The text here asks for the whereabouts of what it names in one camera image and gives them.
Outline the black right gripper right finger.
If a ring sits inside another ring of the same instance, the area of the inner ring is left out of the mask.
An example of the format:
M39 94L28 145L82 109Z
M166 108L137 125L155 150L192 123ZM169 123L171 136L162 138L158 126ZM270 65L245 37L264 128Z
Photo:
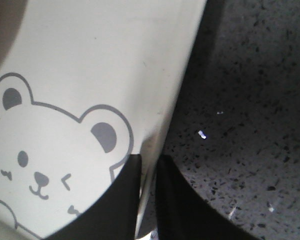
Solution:
M155 213L161 240L254 240L189 185L169 155L156 164Z

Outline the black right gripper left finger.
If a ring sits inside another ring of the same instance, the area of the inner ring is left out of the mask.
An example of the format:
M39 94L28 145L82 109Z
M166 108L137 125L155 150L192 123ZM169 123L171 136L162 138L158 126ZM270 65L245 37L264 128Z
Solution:
M140 202L142 157L131 154L108 190L48 240L133 240Z

